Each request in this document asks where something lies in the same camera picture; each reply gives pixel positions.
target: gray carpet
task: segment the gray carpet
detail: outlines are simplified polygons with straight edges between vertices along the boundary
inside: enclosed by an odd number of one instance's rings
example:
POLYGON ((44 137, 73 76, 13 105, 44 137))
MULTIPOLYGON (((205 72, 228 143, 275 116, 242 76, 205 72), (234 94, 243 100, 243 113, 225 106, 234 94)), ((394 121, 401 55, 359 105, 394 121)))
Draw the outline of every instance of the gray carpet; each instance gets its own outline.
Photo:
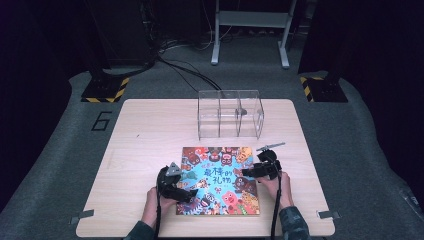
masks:
MULTIPOLYGON (((162 57, 189 62, 222 89, 257 89, 262 98, 294 102, 328 205, 342 215, 334 221, 335 234, 327 239, 424 239, 424 222, 399 194, 408 187, 389 168, 359 93, 341 80, 349 103, 307 102, 297 74, 304 37, 298 36, 288 53, 289 70, 280 65, 278 40, 255 37, 223 43, 218 66, 210 64, 212 46, 203 51, 173 48, 162 57)), ((198 78, 184 76, 197 90, 212 89, 198 78)), ((76 225, 69 220, 85 205, 123 102, 197 97, 163 63, 131 77, 117 103, 80 102, 89 80, 88 73, 70 79, 73 94, 56 131, 0 215, 0 239, 78 239, 76 225), (103 115, 109 125, 105 131, 91 131, 102 111, 111 112, 103 115)))

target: metal bracket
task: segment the metal bracket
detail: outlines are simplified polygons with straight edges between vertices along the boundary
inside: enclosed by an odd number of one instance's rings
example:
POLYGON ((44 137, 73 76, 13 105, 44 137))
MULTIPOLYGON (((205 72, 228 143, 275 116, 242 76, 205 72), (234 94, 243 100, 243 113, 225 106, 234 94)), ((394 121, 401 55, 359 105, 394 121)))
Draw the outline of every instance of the metal bracket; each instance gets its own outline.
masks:
POLYGON ((92 217, 92 216, 94 216, 94 209, 80 212, 78 216, 71 217, 71 220, 69 220, 69 224, 76 224, 79 222, 81 218, 92 217))
POLYGON ((333 220, 342 217, 337 211, 334 211, 334 212, 331 212, 331 211, 323 211, 323 212, 317 211, 317 216, 319 218, 321 218, 321 219, 333 218, 333 220))
POLYGON ((175 164, 175 162, 172 162, 171 165, 168 168, 168 171, 166 171, 165 176, 169 177, 169 176, 177 176, 177 175, 181 175, 181 169, 177 166, 177 164, 175 164))
POLYGON ((266 150, 268 150, 270 148, 278 147, 278 146, 281 146, 281 145, 284 145, 284 144, 286 144, 286 143, 285 142, 281 142, 281 143, 276 143, 276 144, 271 144, 271 145, 265 145, 264 147, 261 147, 261 148, 256 149, 256 151, 266 151, 266 150))

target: person's right hand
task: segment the person's right hand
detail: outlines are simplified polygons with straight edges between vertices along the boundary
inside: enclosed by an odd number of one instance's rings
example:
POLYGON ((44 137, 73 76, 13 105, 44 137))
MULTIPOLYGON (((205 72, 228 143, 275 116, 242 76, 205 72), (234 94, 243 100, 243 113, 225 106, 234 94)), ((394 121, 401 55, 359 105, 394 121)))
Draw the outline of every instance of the person's right hand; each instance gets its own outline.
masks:
MULTIPOLYGON (((289 206, 294 206, 292 194, 291 194, 291 185, 290 177, 286 172, 280 172, 281 176, 281 198, 280 198, 280 207, 286 208, 289 206)), ((267 177, 258 177, 257 181, 265 185, 268 189, 269 195, 275 200, 277 198, 278 191, 278 178, 270 180, 267 177)))

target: cartoon illustration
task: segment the cartoon illustration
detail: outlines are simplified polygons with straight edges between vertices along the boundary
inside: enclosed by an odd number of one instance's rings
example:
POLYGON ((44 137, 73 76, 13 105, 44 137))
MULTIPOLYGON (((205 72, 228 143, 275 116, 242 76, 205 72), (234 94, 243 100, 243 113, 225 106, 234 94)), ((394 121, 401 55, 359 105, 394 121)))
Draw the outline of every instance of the cartoon illustration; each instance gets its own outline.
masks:
POLYGON ((246 205, 242 199, 238 199, 234 192, 227 191, 222 195, 222 200, 224 200, 224 203, 227 205, 229 214, 246 215, 259 213, 246 205))
POLYGON ((235 192, 242 193, 243 191, 256 194, 256 182, 255 180, 248 180, 246 177, 237 177, 234 182, 235 192))
POLYGON ((222 158, 221 158, 221 165, 222 166, 226 166, 226 165, 231 166, 232 162, 233 162, 233 159, 232 159, 231 154, 228 154, 228 153, 222 154, 222 158))
POLYGON ((197 175, 194 171, 183 172, 181 174, 181 180, 184 180, 184 179, 187 179, 187 178, 197 180, 197 175))
POLYGON ((209 148, 210 156, 209 161, 218 162, 221 160, 221 148, 209 148))
POLYGON ((177 187, 196 189, 197 194, 190 203, 177 203, 176 213, 259 214, 256 181, 242 174, 252 164, 250 147, 184 147, 177 187))
POLYGON ((259 201, 257 197, 246 191, 242 191, 241 199, 245 205, 249 206, 254 211, 259 211, 259 201))
POLYGON ((183 158, 186 158, 186 160, 193 166, 200 163, 200 157, 195 153, 195 151, 196 148, 194 147, 184 148, 183 150, 183 158))
POLYGON ((194 151, 197 156, 199 156, 200 160, 204 161, 208 159, 209 149, 205 147, 197 147, 194 151))
POLYGON ((196 184, 190 187, 191 190, 197 189, 197 188, 208 188, 209 184, 207 182, 207 178, 200 179, 196 184))
POLYGON ((251 148, 241 147, 236 159, 238 163, 243 163, 251 156, 252 156, 251 148))

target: hazard stripe tape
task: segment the hazard stripe tape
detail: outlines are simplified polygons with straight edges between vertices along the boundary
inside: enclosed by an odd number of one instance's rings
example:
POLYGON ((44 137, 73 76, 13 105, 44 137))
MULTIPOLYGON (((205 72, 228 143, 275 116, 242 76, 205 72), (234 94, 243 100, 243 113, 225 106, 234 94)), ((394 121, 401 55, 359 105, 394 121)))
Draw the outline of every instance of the hazard stripe tape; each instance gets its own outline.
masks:
MULTIPOLYGON (((323 80, 320 77, 313 77, 312 79, 314 79, 314 80, 323 80)), ((309 89, 308 81, 306 81, 306 80, 307 80, 306 77, 301 77, 300 78, 300 82, 302 83, 303 90, 304 90, 305 95, 306 95, 306 99, 308 99, 308 102, 315 102, 314 101, 314 98, 312 96, 311 90, 309 89)))
POLYGON ((81 98, 81 102, 91 102, 91 103, 101 103, 101 102, 118 102, 122 95, 124 95, 125 88, 127 87, 129 78, 126 78, 122 81, 121 86, 119 87, 118 92, 114 98, 81 98))

